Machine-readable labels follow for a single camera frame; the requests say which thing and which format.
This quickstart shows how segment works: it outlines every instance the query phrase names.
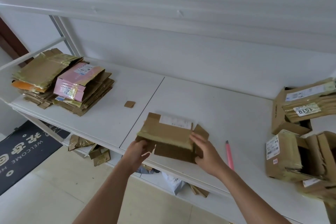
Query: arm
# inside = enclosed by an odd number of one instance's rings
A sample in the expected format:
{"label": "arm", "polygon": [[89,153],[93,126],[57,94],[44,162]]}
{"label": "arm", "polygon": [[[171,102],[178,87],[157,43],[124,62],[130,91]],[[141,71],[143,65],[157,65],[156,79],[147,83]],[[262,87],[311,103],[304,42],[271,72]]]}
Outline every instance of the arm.
{"label": "arm", "polygon": [[224,163],[209,141],[195,133],[190,139],[203,150],[203,158],[196,157],[196,163],[227,187],[248,224],[290,224]]}
{"label": "arm", "polygon": [[149,156],[149,152],[145,154],[146,144],[144,140],[138,143],[133,141],[128,146],[124,156],[73,224],[117,224],[128,178]]}

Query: white label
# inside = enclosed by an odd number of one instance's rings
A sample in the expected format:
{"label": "white label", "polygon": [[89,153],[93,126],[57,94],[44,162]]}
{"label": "white label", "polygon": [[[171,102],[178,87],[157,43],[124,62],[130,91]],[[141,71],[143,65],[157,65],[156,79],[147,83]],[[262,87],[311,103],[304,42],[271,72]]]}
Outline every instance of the white label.
{"label": "white label", "polygon": [[280,153],[278,135],[266,143],[266,159],[269,160]]}
{"label": "white label", "polygon": [[321,112],[321,109],[316,103],[311,103],[309,105],[303,105],[293,108],[298,116],[305,116],[316,112]]}
{"label": "white label", "polygon": [[303,186],[306,188],[310,185],[313,185],[317,182],[319,182],[320,179],[317,179],[317,178],[311,178],[311,179],[308,179],[308,180],[305,180],[305,181],[302,181],[303,182]]}
{"label": "white label", "polygon": [[61,85],[61,92],[63,92],[67,97],[72,98],[70,95],[71,87],[66,86],[64,84]]}
{"label": "white label", "polygon": [[85,65],[82,65],[81,67],[79,67],[78,69],[76,69],[75,72],[79,73],[81,75],[85,75],[88,71],[90,71],[94,67],[95,66],[92,66],[92,65],[89,65],[89,64],[85,64]]}
{"label": "white label", "polygon": [[56,100],[58,100],[58,101],[63,101],[64,99],[65,99],[65,97],[63,97],[63,96],[58,96],[57,98],[55,98]]}
{"label": "white label", "polygon": [[191,129],[191,121],[179,119],[179,118],[172,118],[169,116],[161,115],[159,123],[179,127],[179,128],[186,128]]}
{"label": "white label", "polygon": [[286,95],[285,101],[292,101],[300,98],[305,98],[311,95],[320,94],[326,91],[335,90],[335,83],[334,82],[328,82],[322,85],[314,86],[305,90],[288,93]]}

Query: tile floor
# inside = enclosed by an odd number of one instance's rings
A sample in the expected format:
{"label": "tile floor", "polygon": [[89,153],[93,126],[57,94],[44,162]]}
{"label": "tile floor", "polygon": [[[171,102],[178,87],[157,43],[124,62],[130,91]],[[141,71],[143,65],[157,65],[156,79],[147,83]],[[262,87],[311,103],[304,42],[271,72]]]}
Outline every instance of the tile floor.
{"label": "tile floor", "polygon": [[[94,167],[62,146],[0,196],[0,223],[71,223],[112,168]],[[118,223],[228,224],[140,180],[130,178]]]}

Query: black doormat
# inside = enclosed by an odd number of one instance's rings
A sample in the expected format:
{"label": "black doormat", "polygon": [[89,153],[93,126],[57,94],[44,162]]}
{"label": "black doormat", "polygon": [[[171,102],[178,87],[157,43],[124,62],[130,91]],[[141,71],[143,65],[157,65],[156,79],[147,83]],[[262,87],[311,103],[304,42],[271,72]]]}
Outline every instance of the black doormat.
{"label": "black doormat", "polygon": [[[70,133],[45,123],[62,138]],[[30,121],[0,142],[0,195],[57,151],[62,144]]]}

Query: person's right hand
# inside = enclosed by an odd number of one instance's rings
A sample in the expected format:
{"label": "person's right hand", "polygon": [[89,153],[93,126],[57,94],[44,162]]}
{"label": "person's right hand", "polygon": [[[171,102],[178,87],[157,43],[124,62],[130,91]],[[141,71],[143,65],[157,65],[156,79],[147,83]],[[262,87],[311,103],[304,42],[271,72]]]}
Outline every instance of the person's right hand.
{"label": "person's right hand", "polygon": [[203,151],[203,158],[195,158],[196,164],[208,174],[218,177],[219,173],[226,164],[216,151],[215,147],[212,143],[194,132],[191,133],[190,139]]}

